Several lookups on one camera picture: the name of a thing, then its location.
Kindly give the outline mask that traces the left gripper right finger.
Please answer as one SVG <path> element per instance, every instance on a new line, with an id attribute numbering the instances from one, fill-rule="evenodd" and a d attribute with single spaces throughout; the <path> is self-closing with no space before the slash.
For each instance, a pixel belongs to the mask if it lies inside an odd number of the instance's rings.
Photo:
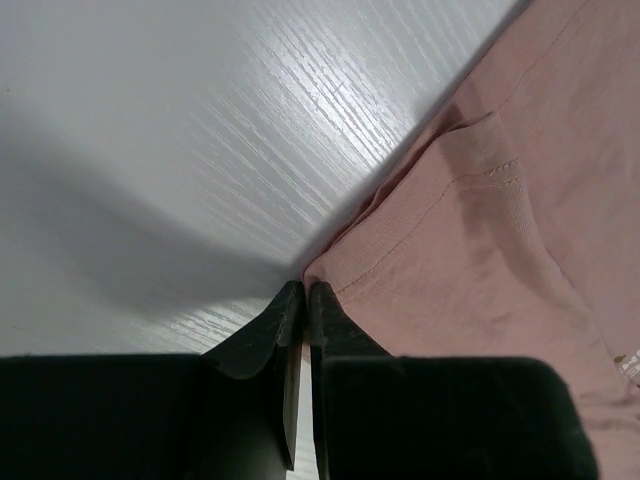
<path id="1" fill-rule="evenodd" d="M 309 291 L 313 434 L 323 479 L 595 479 L 568 389 L 522 357 L 395 357 Z"/>

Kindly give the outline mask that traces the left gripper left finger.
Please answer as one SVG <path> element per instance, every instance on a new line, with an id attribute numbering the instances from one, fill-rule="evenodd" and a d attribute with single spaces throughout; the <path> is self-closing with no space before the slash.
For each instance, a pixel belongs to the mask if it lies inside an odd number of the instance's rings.
<path id="1" fill-rule="evenodd" d="M 203 354 L 1 361 L 5 479 L 282 479 L 293 468 L 303 287 Z"/>

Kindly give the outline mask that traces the pink printed t-shirt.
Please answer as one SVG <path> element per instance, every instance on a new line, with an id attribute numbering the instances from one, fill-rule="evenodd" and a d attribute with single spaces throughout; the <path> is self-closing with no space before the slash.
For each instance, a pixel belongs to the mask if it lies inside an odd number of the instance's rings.
<path id="1" fill-rule="evenodd" d="M 637 478 L 638 3 L 529 3 L 303 278 L 394 354 L 549 363 Z"/>

